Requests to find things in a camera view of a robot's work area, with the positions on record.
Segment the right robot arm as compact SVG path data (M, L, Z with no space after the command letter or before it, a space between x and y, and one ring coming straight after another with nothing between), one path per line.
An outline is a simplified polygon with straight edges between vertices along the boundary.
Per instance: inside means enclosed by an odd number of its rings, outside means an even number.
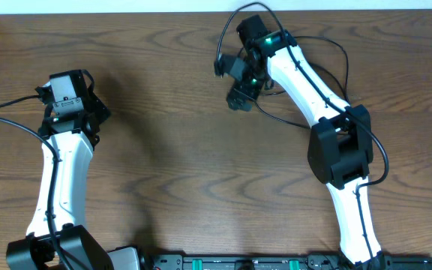
M277 83L290 96L310 131L307 159L331 194L340 230L342 266L383 269L386 262L375 236L368 202L369 165L380 142L362 106L335 94L311 67L297 40L284 28L269 31L260 16L236 28L244 56L219 52L214 72L235 82L226 96L232 110L249 111L263 89Z

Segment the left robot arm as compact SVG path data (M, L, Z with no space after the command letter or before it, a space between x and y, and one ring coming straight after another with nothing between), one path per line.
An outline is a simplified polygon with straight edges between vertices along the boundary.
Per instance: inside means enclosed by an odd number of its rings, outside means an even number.
M110 111L95 95L87 70L50 75L36 89L46 105L37 134L43 140L43 175L25 238L7 246L11 269L112 269L109 254L86 229L86 182L100 126Z

